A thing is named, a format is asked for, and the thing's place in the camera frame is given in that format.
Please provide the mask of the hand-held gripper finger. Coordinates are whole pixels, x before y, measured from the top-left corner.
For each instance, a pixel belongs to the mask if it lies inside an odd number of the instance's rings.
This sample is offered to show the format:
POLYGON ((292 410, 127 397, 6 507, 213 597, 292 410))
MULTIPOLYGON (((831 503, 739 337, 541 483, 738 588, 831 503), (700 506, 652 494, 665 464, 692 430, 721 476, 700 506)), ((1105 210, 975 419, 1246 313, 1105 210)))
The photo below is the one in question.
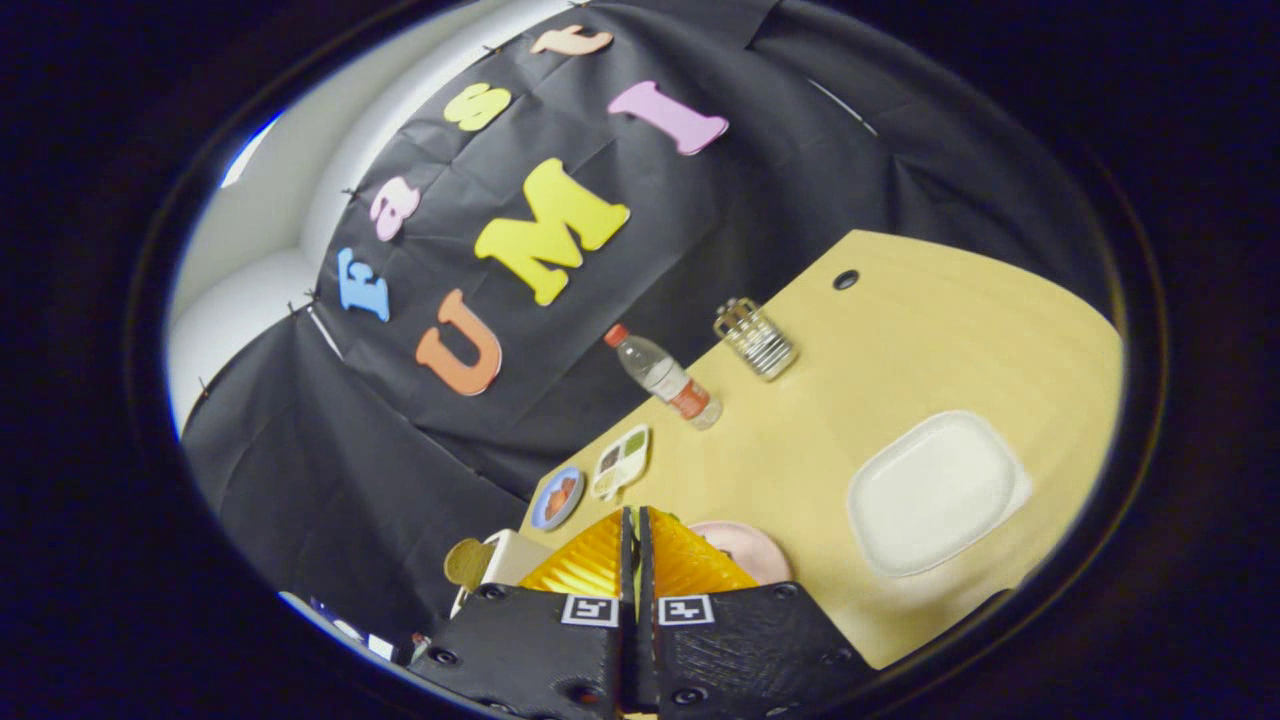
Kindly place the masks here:
POLYGON ((792 580, 760 584, 657 509, 637 511, 637 706, 659 719, 806 719, 876 670, 792 580))
POLYGON ((500 719, 622 719, 635 569, 623 509, 521 582, 480 584, 410 671, 500 719))

